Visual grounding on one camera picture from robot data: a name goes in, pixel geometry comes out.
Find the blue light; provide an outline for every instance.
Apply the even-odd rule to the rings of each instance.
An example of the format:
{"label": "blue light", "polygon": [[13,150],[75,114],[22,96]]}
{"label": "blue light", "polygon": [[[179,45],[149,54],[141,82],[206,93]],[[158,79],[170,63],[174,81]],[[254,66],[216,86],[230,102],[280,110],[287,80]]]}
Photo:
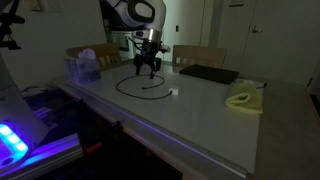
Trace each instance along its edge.
{"label": "blue light", "polygon": [[0,126],[0,133],[4,136],[8,136],[12,133],[11,129],[8,126]]}
{"label": "blue light", "polygon": [[12,144],[17,144],[19,141],[20,141],[20,138],[15,135],[15,134],[12,134],[10,136],[7,136],[7,139],[12,143]]}
{"label": "blue light", "polygon": [[24,144],[23,142],[19,143],[16,145],[16,148],[19,150],[19,151],[25,151],[28,149],[27,145]]}

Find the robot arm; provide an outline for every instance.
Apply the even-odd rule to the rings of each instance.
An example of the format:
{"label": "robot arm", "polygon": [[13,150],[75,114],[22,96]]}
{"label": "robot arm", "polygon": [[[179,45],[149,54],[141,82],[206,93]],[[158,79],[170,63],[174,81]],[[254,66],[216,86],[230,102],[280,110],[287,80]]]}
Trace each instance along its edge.
{"label": "robot arm", "polygon": [[141,53],[134,59],[139,75],[140,67],[148,64],[151,68],[150,78],[153,73],[160,70],[161,59],[156,54],[169,52],[170,48],[161,45],[162,28],[166,16],[166,6],[162,0],[106,0],[120,15],[122,21],[130,27],[143,26],[144,30],[133,32],[133,36],[142,39]]}

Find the white table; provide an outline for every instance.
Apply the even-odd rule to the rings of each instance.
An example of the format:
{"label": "white table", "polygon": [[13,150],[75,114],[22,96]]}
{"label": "white table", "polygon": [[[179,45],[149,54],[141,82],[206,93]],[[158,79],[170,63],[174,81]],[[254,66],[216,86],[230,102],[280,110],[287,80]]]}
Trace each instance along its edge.
{"label": "white table", "polygon": [[[248,164],[250,164],[252,159],[243,160],[245,159],[244,157],[237,157],[237,155],[239,155],[238,152],[250,154],[250,151],[246,150],[253,150],[253,146],[250,146],[250,143],[256,143],[256,141],[253,142],[253,140],[256,140],[257,134],[254,135],[255,137],[251,136],[250,139],[250,133],[247,131],[249,130],[254,134],[252,128],[246,128],[246,126],[241,125],[240,121],[244,119],[243,121],[246,123],[246,119],[252,118],[251,120],[253,121],[247,122],[247,125],[251,124],[251,127],[257,128],[259,126],[259,120],[258,117],[248,117],[236,114],[228,108],[224,108],[224,106],[218,105],[219,107],[216,108],[209,107],[208,104],[210,104],[213,99],[217,100],[215,102],[220,101],[222,103],[220,105],[223,105],[225,97],[222,97],[222,94],[221,96],[218,96],[215,93],[210,94],[208,92],[215,90],[220,93],[224,92],[223,95],[226,95],[225,91],[227,86],[215,85],[213,82],[210,82],[211,85],[207,86],[205,84],[208,82],[205,80],[186,77],[185,75],[180,74],[173,74],[172,69],[170,70],[170,68],[168,68],[162,75],[170,85],[180,85],[182,87],[181,94],[177,97],[168,97],[167,99],[148,102],[145,100],[125,97],[123,94],[115,91],[115,84],[117,82],[134,74],[134,68],[121,68],[115,69],[115,71],[119,71],[119,73],[116,73],[118,75],[112,73],[115,71],[106,71],[103,73],[103,79],[101,81],[86,86],[72,87],[67,84],[66,79],[63,77],[55,78],[53,82],[59,88],[74,97],[83,99],[89,107],[109,121],[121,121],[126,133],[144,144],[170,165],[181,171],[184,179],[241,179],[241,175],[245,174],[245,171],[241,172],[243,169],[241,167],[239,168],[239,164],[240,166],[245,164],[243,162],[249,162]],[[181,81],[188,81],[186,79],[190,78],[193,80],[191,80],[191,83],[179,84],[179,81],[176,81],[175,78],[178,78]],[[104,81],[111,81],[111,85],[103,85],[104,83],[102,82]],[[305,89],[296,84],[265,79],[260,79],[260,81],[268,82],[268,86],[264,89],[264,114],[261,116],[259,127],[255,172],[254,175],[248,175],[247,179],[319,178],[320,173],[318,171],[319,168],[317,168],[317,165],[319,165],[320,162],[319,118]],[[167,92],[168,87],[164,85],[162,88],[163,90],[154,90],[155,95]],[[203,92],[208,93],[209,95],[207,98],[205,98],[204,93],[198,93],[196,95],[191,94],[191,92],[194,92],[197,89],[201,89]],[[187,97],[187,95],[193,97],[190,99],[193,104],[198,103],[197,105],[199,106],[206,105],[202,106],[204,108],[194,105],[192,107],[196,110],[193,109],[191,112],[188,112],[195,113],[196,111],[200,111],[201,113],[198,113],[197,115],[199,115],[199,117],[204,117],[202,118],[203,120],[199,118],[192,118],[196,116],[187,117],[185,114],[161,116],[161,113],[168,113],[174,110],[170,107],[175,107],[179,112],[185,112],[183,111],[183,108],[191,106],[190,104],[187,104],[190,101],[186,101],[183,98]],[[166,104],[169,104],[170,106],[166,106],[163,109],[158,109],[158,111],[156,111],[156,107]],[[132,106],[144,107],[148,112],[146,114],[139,115],[138,113],[143,112],[143,108]],[[210,115],[208,115],[210,113],[212,113],[211,115],[215,114],[214,116],[218,117],[216,113],[218,109],[220,110],[220,113],[223,112],[231,114],[226,116],[230,119],[227,119],[227,121],[220,121],[221,119],[219,118],[213,120],[210,119]],[[233,121],[232,117],[236,116],[239,116],[238,120]],[[184,120],[182,121],[183,123],[181,123],[181,119],[179,119],[179,117],[187,117],[187,120]],[[212,127],[213,129],[216,129],[214,132],[210,131],[211,128],[209,128],[209,125],[212,126],[213,123],[218,123],[220,127]],[[217,133],[219,136],[219,133],[221,133],[223,134],[223,137],[226,137],[225,139],[230,142],[233,140],[235,141],[237,138],[239,139],[240,136],[235,137],[232,135],[232,131],[228,132],[228,129],[226,130],[226,128],[233,128],[233,133],[240,134],[242,137],[248,138],[248,141],[240,138],[240,143],[238,142],[239,144],[244,143],[243,146],[248,147],[232,147],[232,144],[222,144],[219,142],[219,139],[221,139],[219,137],[209,138],[208,136],[203,135],[207,134],[210,136]],[[298,138],[299,141],[295,142],[292,137]],[[221,149],[215,149],[216,146],[210,146],[204,143],[209,142],[210,140],[218,144],[220,143],[219,145],[222,145],[224,148],[231,147],[233,149],[229,149],[229,152],[226,150],[227,152],[221,153],[219,151]],[[231,166],[221,166],[221,162],[226,162],[226,159],[228,162],[233,162]],[[230,171],[230,167],[236,169],[236,171]]]}

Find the door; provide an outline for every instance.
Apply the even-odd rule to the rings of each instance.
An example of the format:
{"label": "door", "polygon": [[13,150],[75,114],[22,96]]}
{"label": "door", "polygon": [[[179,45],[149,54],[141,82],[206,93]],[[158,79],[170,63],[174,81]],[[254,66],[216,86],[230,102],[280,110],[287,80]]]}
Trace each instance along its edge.
{"label": "door", "polygon": [[200,45],[205,0],[164,0],[167,13],[163,27],[164,45],[171,48],[164,54],[172,61],[173,45]]}
{"label": "door", "polygon": [[257,0],[241,73],[308,85],[320,60],[320,1]]}

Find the wooden chair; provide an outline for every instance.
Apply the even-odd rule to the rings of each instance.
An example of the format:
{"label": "wooden chair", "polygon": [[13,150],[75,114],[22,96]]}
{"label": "wooden chair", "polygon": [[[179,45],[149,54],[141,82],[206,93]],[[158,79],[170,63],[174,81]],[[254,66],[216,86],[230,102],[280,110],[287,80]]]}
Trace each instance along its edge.
{"label": "wooden chair", "polygon": [[172,63],[173,65],[203,65],[222,68],[227,50],[224,48],[174,45]]}
{"label": "wooden chair", "polygon": [[66,50],[69,57],[77,58],[80,51],[86,48],[92,49],[99,63],[100,71],[108,68],[108,65],[121,62],[119,48],[114,44],[97,44],[81,47],[68,48]]}

